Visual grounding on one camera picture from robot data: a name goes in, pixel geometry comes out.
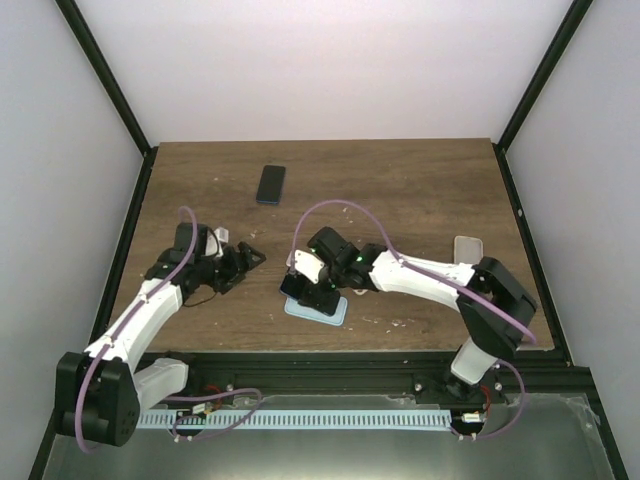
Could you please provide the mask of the light blue phone case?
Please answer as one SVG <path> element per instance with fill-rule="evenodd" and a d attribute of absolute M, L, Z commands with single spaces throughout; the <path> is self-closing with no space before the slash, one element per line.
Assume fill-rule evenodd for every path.
<path fill-rule="evenodd" d="M 284 304 L 284 312 L 287 315 L 335 327 L 343 325 L 347 309 L 348 301 L 344 297 L 340 298 L 336 312 L 332 315 L 320 313 L 310 307 L 301 306 L 292 298 L 287 298 Z"/>

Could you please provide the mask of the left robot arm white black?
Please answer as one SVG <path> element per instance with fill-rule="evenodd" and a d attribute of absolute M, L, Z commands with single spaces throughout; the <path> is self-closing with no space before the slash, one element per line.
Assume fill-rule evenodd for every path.
<path fill-rule="evenodd" d="M 222 227 L 179 224 L 172 247 L 147 270 L 118 319 L 83 352 L 67 352 L 59 360 L 56 433 L 75 438 L 81 446 L 122 446 L 140 415 L 165 398 L 196 402 L 205 381 L 184 361 L 162 357 L 144 369 L 138 364 L 164 324 L 200 287 L 224 295 L 265 260 L 265 254 L 245 242 L 229 244 Z"/>

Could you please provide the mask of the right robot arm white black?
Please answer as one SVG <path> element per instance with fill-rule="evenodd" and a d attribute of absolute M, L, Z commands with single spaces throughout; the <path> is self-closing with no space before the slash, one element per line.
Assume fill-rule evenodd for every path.
<path fill-rule="evenodd" d="M 291 297 L 318 313 L 333 315 L 341 290 L 399 293 L 457 312 L 469 337 L 443 375 L 441 391 L 458 403 L 472 399 L 498 361 L 510 361 L 529 338 L 537 311 L 533 296 L 498 260 L 442 263 L 405 256 L 387 245 L 357 247 L 334 229 L 320 229 L 304 250 L 289 255 Z"/>

